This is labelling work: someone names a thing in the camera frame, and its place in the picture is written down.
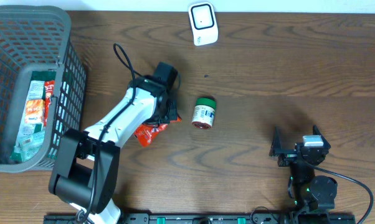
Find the green lid spice jar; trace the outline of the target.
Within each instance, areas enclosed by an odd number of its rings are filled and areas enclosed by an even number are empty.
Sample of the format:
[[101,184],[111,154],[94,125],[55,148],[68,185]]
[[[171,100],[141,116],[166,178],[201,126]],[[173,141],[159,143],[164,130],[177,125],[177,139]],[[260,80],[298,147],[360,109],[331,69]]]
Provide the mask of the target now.
[[198,98],[192,116],[192,125],[199,129],[211,129],[217,103],[212,98]]

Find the small orange box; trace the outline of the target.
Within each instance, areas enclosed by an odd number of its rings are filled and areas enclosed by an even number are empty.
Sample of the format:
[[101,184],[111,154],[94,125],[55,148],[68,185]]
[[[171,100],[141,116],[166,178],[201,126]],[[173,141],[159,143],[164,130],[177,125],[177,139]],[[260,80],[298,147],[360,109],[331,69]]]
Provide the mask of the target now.
[[26,124],[44,124],[45,101],[43,99],[27,101],[24,121]]

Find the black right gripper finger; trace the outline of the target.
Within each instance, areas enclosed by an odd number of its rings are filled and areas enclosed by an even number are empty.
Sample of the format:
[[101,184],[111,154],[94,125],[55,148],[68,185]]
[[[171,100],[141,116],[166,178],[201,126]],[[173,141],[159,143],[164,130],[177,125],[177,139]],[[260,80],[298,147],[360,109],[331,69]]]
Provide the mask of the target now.
[[318,129],[317,125],[313,125],[312,132],[313,132],[313,135],[322,136],[322,133]]
[[269,156],[270,157],[275,157],[279,156],[282,153],[282,142],[280,139],[280,135],[278,132],[278,128],[275,127],[274,133],[273,133],[273,140],[272,140],[272,145],[270,148]]

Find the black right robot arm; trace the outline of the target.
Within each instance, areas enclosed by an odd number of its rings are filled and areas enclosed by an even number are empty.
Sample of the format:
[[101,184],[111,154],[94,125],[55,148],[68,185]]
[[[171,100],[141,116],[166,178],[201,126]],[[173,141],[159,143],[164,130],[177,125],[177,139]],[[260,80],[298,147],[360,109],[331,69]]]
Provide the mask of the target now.
[[282,147],[278,130],[274,131],[269,156],[278,159],[279,167],[290,168],[288,193],[305,212],[325,212],[334,209],[338,184],[332,177],[316,175],[315,169],[329,153],[331,146],[317,126],[313,133],[302,137],[292,149]]

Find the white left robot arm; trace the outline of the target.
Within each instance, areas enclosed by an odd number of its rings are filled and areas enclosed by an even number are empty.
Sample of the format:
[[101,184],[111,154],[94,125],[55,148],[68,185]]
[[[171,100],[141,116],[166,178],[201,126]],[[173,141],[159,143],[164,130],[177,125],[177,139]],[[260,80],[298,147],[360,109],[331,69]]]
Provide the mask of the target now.
[[178,71],[160,62],[153,75],[132,80],[124,98],[84,131],[68,129],[49,180],[49,192],[78,210],[77,223],[117,223],[121,210],[112,200],[120,151],[141,126],[178,119],[173,85]]

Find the red snack packet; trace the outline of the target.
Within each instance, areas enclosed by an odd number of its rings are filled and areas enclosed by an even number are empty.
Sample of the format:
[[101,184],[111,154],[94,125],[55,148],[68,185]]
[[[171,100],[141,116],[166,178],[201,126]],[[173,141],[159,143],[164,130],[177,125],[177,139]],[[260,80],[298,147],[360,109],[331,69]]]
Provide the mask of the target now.
[[138,142],[143,146],[149,146],[153,143],[157,135],[165,131],[170,123],[181,122],[182,119],[180,116],[177,116],[175,120],[171,120],[168,123],[159,123],[159,124],[141,124],[133,133],[133,136],[138,140]]

